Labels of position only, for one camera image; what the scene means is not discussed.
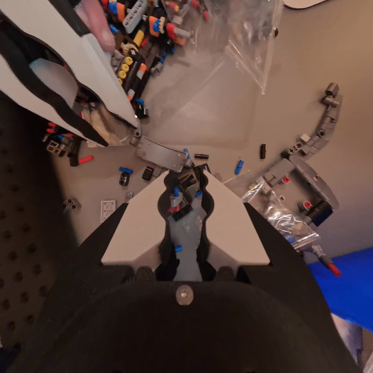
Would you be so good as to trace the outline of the clear bags of parts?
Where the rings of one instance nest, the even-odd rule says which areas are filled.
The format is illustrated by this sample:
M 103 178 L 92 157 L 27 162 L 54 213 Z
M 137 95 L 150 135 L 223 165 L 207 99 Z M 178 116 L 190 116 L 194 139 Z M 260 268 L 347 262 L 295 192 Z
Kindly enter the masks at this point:
M 264 93 L 284 1 L 162 1 L 182 30 L 185 51 L 197 57 L 226 58 L 247 72 Z

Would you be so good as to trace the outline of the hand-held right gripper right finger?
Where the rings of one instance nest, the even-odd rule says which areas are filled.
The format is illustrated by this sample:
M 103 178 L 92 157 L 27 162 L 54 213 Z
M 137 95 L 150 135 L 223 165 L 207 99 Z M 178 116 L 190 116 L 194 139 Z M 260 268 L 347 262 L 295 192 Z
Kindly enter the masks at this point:
M 208 170 L 200 171 L 203 218 L 198 245 L 202 278 L 215 278 L 229 267 L 236 275 L 241 266 L 267 266 L 267 252 L 244 202 Z

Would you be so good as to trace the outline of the partly built lego engine block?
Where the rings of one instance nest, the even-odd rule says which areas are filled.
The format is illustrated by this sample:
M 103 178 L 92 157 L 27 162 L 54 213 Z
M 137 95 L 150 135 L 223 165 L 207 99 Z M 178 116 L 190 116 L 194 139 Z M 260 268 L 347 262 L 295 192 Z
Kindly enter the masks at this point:
M 111 57 L 111 67 L 127 98 L 132 102 L 145 80 L 146 74 L 158 57 L 160 45 L 155 37 L 146 37 L 136 46 L 132 43 L 121 43 Z

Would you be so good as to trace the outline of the light grey lego connector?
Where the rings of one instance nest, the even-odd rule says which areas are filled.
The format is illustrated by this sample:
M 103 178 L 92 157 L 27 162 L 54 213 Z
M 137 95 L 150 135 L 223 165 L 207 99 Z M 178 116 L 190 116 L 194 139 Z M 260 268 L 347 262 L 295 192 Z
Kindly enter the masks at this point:
M 72 212 L 80 212 L 81 204 L 76 198 L 69 198 L 63 202 L 63 213 L 68 214 Z

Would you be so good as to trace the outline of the dark grey lego subassembly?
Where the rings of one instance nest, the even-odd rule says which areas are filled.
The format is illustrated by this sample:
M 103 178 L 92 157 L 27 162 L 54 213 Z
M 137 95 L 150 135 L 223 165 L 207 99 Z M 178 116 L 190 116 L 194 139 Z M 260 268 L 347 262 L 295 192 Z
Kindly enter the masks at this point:
M 282 158 L 262 175 L 264 181 L 270 188 L 279 183 L 286 184 L 288 175 L 295 172 L 302 183 L 310 189 L 318 200 L 315 204 L 306 207 L 306 203 L 300 208 L 304 211 L 304 218 L 307 224 L 312 223 L 319 227 L 339 208 L 339 202 L 329 185 L 302 157 L 292 155 L 289 158 Z

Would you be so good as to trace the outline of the dark grey lego panel assembly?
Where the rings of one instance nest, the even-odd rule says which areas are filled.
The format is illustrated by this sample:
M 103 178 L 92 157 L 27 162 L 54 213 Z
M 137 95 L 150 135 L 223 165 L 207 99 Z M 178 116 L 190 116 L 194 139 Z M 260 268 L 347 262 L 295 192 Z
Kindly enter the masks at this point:
M 181 173 L 184 169 L 194 167 L 189 152 L 179 151 L 155 142 L 135 130 L 130 144 L 135 147 L 135 156 L 153 165 Z

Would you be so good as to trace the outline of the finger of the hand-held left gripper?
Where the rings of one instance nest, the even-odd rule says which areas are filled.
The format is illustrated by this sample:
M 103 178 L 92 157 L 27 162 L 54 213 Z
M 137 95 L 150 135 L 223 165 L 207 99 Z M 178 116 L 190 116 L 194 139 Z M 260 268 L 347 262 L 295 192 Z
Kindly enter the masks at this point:
M 109 113 L 138 128 L 139 120 L 113 72 L 110 54 L 91 32 L 78 36 L 49 0 L 1 0 L 0 10 L 22 34 L 52 50 Z
M 15 29 L 1 30 L 1 92 L 21 107 L 100 146 L 107 141 L 74 111 L 78 84 L 60 64 L 37 56 L 43 48 Z

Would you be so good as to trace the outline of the black perforated board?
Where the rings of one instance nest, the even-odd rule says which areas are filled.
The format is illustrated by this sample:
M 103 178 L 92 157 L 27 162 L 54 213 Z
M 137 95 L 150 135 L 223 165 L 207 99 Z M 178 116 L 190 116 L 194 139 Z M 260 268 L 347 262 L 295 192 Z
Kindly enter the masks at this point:
M 0 122 L 0 324 L 8 348 L 26 343 L 75 242 L 41 141 L 46 121 L 1 96 Z

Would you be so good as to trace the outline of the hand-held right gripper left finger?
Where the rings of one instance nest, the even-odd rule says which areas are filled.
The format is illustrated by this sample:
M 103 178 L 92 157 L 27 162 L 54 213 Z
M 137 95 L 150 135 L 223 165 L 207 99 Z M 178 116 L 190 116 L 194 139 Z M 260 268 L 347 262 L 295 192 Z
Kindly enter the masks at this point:
M 165 212 L 159 207 L 166 203 L 169 191 L 165 171 L 127 204 L 119 224 L 101 258 L 105 266 L 129 266 L 134 271 L 149 267 L 157 278 L 175 277 L 175 248 L 170 237 L 170 226 Z

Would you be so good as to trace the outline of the pile of lego pieces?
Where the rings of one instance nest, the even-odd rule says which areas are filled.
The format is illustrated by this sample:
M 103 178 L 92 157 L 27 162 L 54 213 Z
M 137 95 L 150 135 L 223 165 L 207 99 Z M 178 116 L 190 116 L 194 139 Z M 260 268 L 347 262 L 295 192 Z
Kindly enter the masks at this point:
M 121 43 L 136 46 L 146 37 L 155 37 L 160 45 L 158 57 L 146 74 L 138 91 L 138 96 L 130 102 L 139 125 L 150 123 L 147 103 L 143 101 L 144 91 L 154 90 L 153 101 L 149 101 L 152 124 L 165 124 L 175 116 L 197 89 L 199 78 L 193 64 L 194 55 L 184 49 L 182 30 L 176 29 L 169 20 L 162 1 L 100 1 L 105 16 L 119 49 Z M 79 90 L 74 104 L 99 103 L 98 98 L 83 89 Z

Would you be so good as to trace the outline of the grey lego shaft red tip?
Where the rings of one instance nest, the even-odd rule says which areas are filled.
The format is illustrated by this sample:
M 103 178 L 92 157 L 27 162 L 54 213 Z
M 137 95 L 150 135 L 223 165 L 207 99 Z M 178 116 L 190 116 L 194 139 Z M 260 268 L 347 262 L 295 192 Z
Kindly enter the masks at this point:
M 321 264 L 324 265 L 329 271 L 333 273 L 336 277 L 341 277 L 341 271 L 335 266 L 333 260 L 326 254 L 324 254 L 323 250 L 321 249 L 320 245 L 312 245 L 312 253 L 318 258 Z

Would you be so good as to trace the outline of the person's left hand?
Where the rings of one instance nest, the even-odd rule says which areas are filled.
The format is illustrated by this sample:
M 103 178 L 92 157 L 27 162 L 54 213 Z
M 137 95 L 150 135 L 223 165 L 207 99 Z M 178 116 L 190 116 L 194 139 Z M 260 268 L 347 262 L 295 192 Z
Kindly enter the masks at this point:
M 100 1 L 82 0 L 75 6 L 75 12 L 95 36 L 102 50 L 112 54 L 115 50 L 115 39 Z

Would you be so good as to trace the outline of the empty clear plastic bag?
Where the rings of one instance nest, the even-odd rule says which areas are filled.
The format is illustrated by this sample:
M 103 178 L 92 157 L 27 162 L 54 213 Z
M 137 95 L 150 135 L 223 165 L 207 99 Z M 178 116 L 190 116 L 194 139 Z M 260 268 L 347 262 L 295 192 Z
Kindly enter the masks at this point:
M 325 256 L 317 242 L 319 235 L 299 214 L 286 207 L 283 196 L 277 196 L 263 177 L 250 185 L 242 199 L 250 203 L 298 253 L 309 252 L 319 259 Z

